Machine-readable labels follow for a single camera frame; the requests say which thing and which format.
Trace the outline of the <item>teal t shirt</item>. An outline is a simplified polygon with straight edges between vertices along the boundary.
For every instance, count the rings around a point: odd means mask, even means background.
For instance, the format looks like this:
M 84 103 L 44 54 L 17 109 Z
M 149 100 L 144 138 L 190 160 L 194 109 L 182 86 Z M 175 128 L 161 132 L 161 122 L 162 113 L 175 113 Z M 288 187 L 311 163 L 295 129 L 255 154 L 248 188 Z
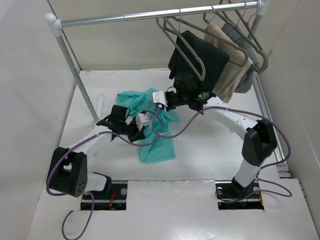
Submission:
M 130 109 L 130 116 L 136 116 L 143 110 L 149 110 L 151 112 L 156 111 L 154 105 L 152 93 L 157 90 L 149 88 L 145 92 L 140 91 L 123 91 L 117 94 L 116 104 Z M 179 123 L 180 119 L 174 111 L 163 112 L 161 111 L 158 116 L 161 119 L 162 125 L 158 120 L 155 121 L 155 129 L 157 132 L 163 130 L 163 135 L 170 136 L 169 125 L 171 123 Z M 176 157 L 174 144 L 172 139 L 159 138 L 153 132 L 152 127 L 147 125 L 144 130 L 145 139 L 139 143 L 145 145 L 151 142 L 154 144 L 149 146 L 143 146 L 139 148 L 140 161 L 145 164 L 153 164 L 163 161 L 172 160 Z

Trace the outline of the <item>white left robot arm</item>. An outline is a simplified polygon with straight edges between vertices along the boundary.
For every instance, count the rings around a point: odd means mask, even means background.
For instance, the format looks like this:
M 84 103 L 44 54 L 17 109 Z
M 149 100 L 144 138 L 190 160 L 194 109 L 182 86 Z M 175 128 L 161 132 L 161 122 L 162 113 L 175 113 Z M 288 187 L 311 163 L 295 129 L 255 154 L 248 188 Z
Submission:
M 102 173 L 90 173 L 89 159 L 116 137 L 129 144 L 145 139 L 144 130 L 150 123 L 146 112 L 132 116 L 129 108 L 114 105 L 111 113 L 100 119 L 84 138 L 71 146 L 59 146 L 54 150 L 46 180 L 47 193 L 77 198 L 92 192 L 100 198 L 107 198 L 112 191 L 111 179 Z

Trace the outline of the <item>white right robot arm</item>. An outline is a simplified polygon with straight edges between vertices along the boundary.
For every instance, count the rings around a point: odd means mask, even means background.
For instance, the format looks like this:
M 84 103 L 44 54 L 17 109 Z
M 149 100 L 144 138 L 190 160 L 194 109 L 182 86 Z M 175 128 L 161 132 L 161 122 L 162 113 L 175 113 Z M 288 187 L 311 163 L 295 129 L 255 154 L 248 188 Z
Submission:
M 263 162 L 278 146 L 273 125 L 262 117 L 254 120 L 248 113 L 229 107 L 213 93 L 201 90 L 189 73 L 179 74 L 174 79 L 173 87 L 173 91 L 165 91 L 163 94 L 166 110 L 187 105 L 223 124 L 243 141 L 243 161 L 231 180 L 232 193 L 243 197 L 249 192 Z

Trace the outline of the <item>taupe hanger with grey garment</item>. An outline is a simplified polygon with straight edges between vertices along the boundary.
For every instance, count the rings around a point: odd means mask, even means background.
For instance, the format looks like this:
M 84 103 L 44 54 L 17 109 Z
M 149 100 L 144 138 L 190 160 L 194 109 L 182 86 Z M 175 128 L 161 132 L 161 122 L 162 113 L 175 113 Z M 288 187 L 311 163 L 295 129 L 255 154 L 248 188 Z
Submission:
M 258 24 L 260 23 L 260 20 L 262 18 L 262 15 L 259 15 L 261 10 L 264 9 L 265 4 L 261 0 L 254 0 L 255 2 L 255 9 L 256 12 L 249 17 L 249 20 L 245 20 L 245 14 L 246 11 L 249 9 L 248 2 L 246 0 L 243 0 L 241 3 L 244 4 L 244 12 L 240 13 L 238 9 L 235 9 L 235 13 L 238 16 L 238 22 L 241 21 L 246 30 L 248 31 L 248 37 L 243 38 L 246 40 L 248 39 L 249 43 L 252 43 L 252 40 L 255 42 L 256 47 L 253 47 L 257 53 L 262 52 L 263 48 L 261 44 L 259 43 L 258 39 L 255 36 L 255 32 L 257 30 Z

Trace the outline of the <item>black hanging garment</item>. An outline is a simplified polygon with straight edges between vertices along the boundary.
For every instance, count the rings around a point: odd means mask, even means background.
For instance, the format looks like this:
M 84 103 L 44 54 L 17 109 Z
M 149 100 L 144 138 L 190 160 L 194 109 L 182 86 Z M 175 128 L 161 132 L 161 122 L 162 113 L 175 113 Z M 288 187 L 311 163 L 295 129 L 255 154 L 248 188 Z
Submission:
M 205 68 L 204 80 L 199 80 L 177 49 L 173 51 L 168 63 L 168 68 L 170 69 L 169 78 L 172 80 L 179 74 L 189 73 L 194 76 L 196 84 L 202 91 L 211 92 L 229 62 L 229 55 L 211 43 L 197 37 L 189 30 L 182 32 L 181 35 L 202 60 Z

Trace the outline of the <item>cream ribbed garment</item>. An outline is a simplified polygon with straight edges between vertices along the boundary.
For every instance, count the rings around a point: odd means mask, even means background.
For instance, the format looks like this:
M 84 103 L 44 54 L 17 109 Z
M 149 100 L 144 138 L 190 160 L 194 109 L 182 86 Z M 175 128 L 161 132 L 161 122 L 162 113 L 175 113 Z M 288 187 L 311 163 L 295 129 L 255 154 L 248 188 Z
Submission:
M 218 26 L 210 23 L 207 30 L 219 39 L 208 34 L 203 39 L 230 57 L 212 91 L 220 100 L 228 103 L 234 93 L 245 94 L 251 89 L 254 62 L 250 58 L 245 59 L 245 54 L 232 46 L 235 42 Z

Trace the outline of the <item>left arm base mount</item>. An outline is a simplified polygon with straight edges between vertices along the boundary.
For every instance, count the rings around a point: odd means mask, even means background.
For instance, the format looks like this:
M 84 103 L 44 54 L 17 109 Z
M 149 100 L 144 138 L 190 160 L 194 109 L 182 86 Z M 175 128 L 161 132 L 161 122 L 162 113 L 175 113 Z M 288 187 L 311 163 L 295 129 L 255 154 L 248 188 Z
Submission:
M 125 211 L 127 208 L 127 181 L 115 181 L 109 193 L 92 191 L 95 211 Z

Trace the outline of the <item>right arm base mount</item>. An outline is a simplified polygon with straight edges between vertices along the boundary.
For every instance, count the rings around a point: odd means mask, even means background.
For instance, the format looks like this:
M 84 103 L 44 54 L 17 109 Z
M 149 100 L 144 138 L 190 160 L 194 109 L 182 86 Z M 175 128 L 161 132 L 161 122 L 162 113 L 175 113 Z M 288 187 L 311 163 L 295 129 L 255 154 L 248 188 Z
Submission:
M 232 188 L 232 182 L 223 180 L 215 182 L 215 196 L 219 210 L 264 210 L 260 188 L 254 181 L 244 192 L 238 193 Z

